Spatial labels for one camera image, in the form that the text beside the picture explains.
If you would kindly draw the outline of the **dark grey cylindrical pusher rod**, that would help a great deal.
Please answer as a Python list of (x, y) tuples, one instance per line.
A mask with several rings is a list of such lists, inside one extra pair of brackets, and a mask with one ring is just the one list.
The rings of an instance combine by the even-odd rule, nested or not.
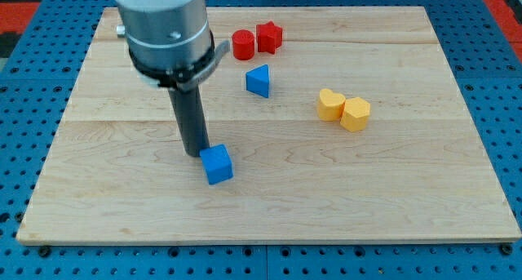
[(195, 88), (187, 92), (169, 90), (168, 93), (184, 150), (191, 157), (199, 157), (203, 149), (210, 147), (200, 91)]

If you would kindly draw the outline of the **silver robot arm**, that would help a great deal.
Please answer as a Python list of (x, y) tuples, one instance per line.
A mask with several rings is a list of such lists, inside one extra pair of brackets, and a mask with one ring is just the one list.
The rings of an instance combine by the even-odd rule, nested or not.
[(168, 91), (186, 154), (210, 146), (199, 86), (230, 51), (215, 43), (206, 0), (114, 0), (132, 64), (151, 86)]

